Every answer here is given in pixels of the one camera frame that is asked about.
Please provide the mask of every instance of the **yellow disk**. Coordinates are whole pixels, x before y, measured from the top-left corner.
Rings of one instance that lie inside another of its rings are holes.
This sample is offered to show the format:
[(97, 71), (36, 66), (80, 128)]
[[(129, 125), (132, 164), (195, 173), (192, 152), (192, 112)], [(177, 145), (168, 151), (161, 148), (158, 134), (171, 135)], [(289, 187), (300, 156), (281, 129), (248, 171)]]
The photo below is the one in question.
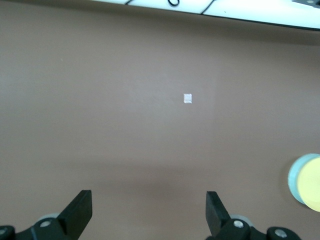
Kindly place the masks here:
[(303, 166), (297, 178), (297, 188), (304, 203), (320, 212), (320, 157)]

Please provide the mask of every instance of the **small white cube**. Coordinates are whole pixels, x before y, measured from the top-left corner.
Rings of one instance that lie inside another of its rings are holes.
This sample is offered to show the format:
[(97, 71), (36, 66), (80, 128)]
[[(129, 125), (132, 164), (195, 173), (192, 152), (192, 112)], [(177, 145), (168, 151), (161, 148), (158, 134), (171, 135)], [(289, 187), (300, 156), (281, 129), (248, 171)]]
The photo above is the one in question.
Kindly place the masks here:
[(183, 94), (183, 102), (185, 104), (192, 104), (192, 94), (190, 93)]

